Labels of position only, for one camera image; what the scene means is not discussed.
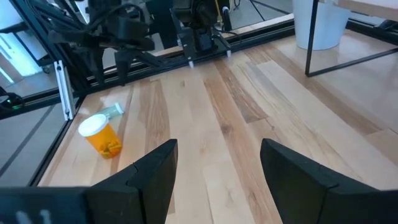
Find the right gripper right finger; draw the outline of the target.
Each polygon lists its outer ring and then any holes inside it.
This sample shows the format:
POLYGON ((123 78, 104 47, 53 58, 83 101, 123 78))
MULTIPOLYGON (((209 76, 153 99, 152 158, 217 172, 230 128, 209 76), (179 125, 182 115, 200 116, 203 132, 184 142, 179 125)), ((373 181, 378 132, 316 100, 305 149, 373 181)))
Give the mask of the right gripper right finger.
POLYGON ((261 142, 260 157, 283 224, 358 224, 347 204, 328 198, 348 176, 269 138, 261 142))

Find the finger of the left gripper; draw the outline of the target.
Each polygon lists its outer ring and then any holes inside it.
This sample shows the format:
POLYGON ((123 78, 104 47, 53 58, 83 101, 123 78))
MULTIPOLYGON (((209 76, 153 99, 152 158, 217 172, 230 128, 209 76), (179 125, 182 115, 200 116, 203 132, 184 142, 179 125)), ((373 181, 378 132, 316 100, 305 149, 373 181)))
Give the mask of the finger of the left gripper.
POLYGON ((104 84, 103 53, 104 50, 101 48, 91 49, 90 51, 90 70, 99 85, 104 84))
POLYGON ((114 54, 114 58, 118 71, 119 84, 124 85, 130 66, 134 60, 134 53, 132 51, 117 51, 114 54))

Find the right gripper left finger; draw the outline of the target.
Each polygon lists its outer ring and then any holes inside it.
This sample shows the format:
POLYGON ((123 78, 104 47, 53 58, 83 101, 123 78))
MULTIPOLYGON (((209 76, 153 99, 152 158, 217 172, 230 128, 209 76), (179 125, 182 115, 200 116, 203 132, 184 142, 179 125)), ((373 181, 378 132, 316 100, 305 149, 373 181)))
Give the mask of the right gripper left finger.
POLYGON ((165 224, 174 189, 178 144, 169 139, 85 193, 89 224, 165 224))

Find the teal medicine bottle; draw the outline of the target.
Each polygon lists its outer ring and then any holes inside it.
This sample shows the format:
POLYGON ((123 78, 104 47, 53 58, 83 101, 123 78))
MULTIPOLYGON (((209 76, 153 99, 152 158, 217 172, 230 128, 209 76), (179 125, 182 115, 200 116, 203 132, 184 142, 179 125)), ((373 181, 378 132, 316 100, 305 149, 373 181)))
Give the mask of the teal medicine bottle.
POLYGON ((104 108, 97 112, 97 114, 103 114, 108 119, 113 119, 115 117, 121 116, 124 114, 124 110, 122 109, 119 103, 115 103, 113 106, 104 108))

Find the short wide orange medicine bottle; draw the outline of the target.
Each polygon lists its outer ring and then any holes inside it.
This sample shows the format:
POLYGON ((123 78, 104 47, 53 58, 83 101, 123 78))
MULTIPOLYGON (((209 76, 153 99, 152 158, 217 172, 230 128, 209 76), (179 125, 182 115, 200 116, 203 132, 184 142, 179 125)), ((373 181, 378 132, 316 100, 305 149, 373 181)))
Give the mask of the short wide orange medicine bottle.
POLYGON ((104 114, 85 119, 79 125, 78 132, 105 159, 116 157, 121 152, 121 141, 104 114))

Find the black device green light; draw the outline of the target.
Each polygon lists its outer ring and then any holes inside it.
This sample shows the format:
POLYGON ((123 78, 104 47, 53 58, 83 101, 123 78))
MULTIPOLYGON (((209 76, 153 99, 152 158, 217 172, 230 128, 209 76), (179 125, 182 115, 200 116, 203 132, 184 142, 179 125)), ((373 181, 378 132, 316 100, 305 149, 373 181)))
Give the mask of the black device green light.
POLYGON ((0 86, 0 116, 19 109, 25 105, 23 97, 16 93, 7 92, 0 86))

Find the white plant pot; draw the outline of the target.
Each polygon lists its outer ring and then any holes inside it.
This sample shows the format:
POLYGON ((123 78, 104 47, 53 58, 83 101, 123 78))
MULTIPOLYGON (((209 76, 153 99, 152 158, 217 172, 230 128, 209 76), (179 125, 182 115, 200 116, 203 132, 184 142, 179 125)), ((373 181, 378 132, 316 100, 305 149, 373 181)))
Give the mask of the white plant pot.
MULTIPOLYGON (((313 50, 337 46, 351 15, 349 9, 334 5, 338 0, 319 0, 313 38, 313 50)), ((297 46, 308 48, 313 0, 292 0, 297 46)))

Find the wooden shelf black metal frame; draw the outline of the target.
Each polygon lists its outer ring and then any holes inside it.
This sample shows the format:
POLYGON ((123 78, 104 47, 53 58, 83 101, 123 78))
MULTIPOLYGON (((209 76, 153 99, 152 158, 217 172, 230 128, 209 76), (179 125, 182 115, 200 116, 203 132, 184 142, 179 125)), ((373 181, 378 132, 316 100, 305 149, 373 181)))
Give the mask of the wooden shelf black metal frame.
MULTIPOLYGON (((305 75, 307 77, 315 77, 324 73, 332 72, 342 68, 350 67, 359 63, 367 62, 379 57, 387 56, 390 54, 398 53, 398 47, 390 49, 378 54, 370 55, 367 57, 359 58, 350 62, 342 63, 332 67, 324 68, 322 70, 310 71, 312 52, 313 52, 313 40, 315 37, 315 26, 317 19, 318 3, 320 0, 313 0, 312 13, 310 20, 310 31, 308 38, 307 57, 305 64, 305 75)), ((370 16, 382 17, 392 21, 398 22, 398 0, 331 0, 335 6, 356 11, 362 14, 370 16)))

